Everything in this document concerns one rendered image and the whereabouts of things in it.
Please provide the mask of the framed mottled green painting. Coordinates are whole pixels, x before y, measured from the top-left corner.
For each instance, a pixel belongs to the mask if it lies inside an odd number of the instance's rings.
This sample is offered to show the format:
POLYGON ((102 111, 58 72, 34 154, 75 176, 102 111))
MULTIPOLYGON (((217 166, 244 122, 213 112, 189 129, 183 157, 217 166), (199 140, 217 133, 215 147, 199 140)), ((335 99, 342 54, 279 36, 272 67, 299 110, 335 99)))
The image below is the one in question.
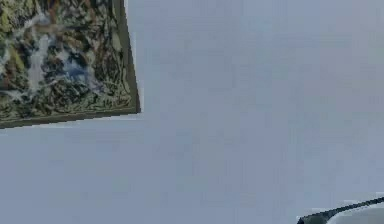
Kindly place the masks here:
POLYGON ((0 129, 140 111, 124 0, 0 0, 0 129))

